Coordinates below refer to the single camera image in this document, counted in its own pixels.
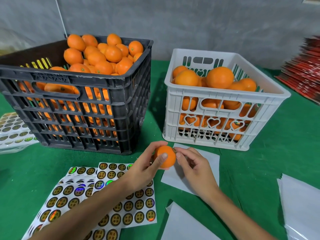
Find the hand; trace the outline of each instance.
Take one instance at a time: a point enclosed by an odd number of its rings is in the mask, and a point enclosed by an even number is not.
[[[175,149],[177,161],[190,186],[203,201],[208,203],[215,193],[220,191],[208,160],[194,148],[175,147]]]
[[[146,187],[153,179],[159,167],[167,159],[168,154],[161,154],[153,162],[151,160],[152,154],[156,148],[167,144],[166,141],[151,142],[132,167],[120,178],[120,180],[126,181],[131,193]]]

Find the white plastic crate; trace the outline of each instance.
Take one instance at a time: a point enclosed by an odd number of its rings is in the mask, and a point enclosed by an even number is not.
[[[205,77],[213,68],[228,67],[232,70],[236,81],[246,77],[253,79],[257,83],[257,92],[172,84],[172,71],[180,65],[194,70],[201,77]],[[174,49],[164,83],[168,86],[162,134],[166,141],[240,151],[249,149],[249,145],[266,122],[280,104],[291,95],[242,56],[228,52]],[[198,98],[195,110],[190,111],[190,103],[186,111],[182,110],[184,97]],[[204,99],[218,99],[221,102],[218,108],[208,108],[201,104]],[[224,100],[241,102],[241,106],[235,110],[221,109]],[[241,114],[240,112],[245,104],[251,107],[243,115],[243,112]],[[253,109],[256,114],[249,118],[251,111],[254,114]],[[195,117],[197,120],[188,123],[188,117]],[[230,129],[227,129],[227,122],[232,125],[229,126]]]

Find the green tablecloth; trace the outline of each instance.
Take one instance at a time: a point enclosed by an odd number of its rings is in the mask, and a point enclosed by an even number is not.
[[[164,79],[168,65],[167,61],[152,61],[152,96],[138,149],[132,155],[53,149],[39,144],[18,153],[0,155],[0,239],[22,238],[54,185],[71,166],[97,167],[102,161],[131,163],[150,142],[162,140],[166,113]],[[290,92],[291,97],[275,112],[249,151],[195,146],[220,155],[222,191],[279,239],[286,239],[286,231],[276,179],[285,173],[320,188],[320,110],[309,100]],[[0,104],[0,115],[13,111],[2,95]],[[235,239],[200,198],[161,183],[161,176],[159,171],[154,178],[157,223],[123,229],[120,239],[160,239],[168,218],[165,207],[172,201],[219,238]]]

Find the gray wall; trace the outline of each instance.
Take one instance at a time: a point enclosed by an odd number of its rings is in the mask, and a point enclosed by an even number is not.
[[[279,68],[304,37],[320,35],[320,5],[302,0],[58,1],[67,32],[153,39],[156,60],[187,48],[236,52]],[[55,0],[1,0],[0,27],[37,45],[63,39]]]

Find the stack of red bags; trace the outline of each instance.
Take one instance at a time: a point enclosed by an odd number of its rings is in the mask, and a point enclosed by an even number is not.
[[[286,62],[278,80],[320,105],[320,36],[305,38],[302,53]]]

